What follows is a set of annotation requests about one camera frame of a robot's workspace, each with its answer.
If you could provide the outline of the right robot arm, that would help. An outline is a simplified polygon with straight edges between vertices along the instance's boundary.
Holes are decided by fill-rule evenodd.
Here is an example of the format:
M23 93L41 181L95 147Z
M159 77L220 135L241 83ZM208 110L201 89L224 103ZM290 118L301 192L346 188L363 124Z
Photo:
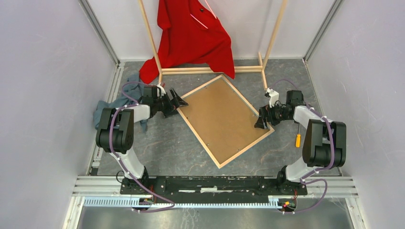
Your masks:
M287 91L286 102L279 101L279 93L267 89L268 104L260 107L255 128L269 129L282 121L293 120L306 129L302 156L293 164L284 166L272 180L277 191L287 195L295 186L304 185L310 176L327 169L341 167L346 161L346 124L332 121L318 113L304 100L302 91Z

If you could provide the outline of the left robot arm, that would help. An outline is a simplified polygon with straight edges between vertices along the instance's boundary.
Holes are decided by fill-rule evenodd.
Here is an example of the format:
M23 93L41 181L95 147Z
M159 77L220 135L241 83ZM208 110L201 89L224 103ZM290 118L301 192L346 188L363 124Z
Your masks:
M124 179L122 185L132 187L138 194L149 191L150 181L146 167L139 161L133 149L134 124L148 121L158 112L164 117L178 113L178 108L189 104L171 88L146 85L139 99L132 104L103 107L98 112L96 145L109 153L120 165Z

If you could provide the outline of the blue picture frame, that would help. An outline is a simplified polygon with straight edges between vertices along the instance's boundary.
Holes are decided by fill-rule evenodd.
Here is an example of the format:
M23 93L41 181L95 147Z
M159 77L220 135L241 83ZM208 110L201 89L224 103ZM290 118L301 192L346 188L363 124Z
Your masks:
M274 132L255 128L259 112L223 75L184 94L179 114L218 168Z

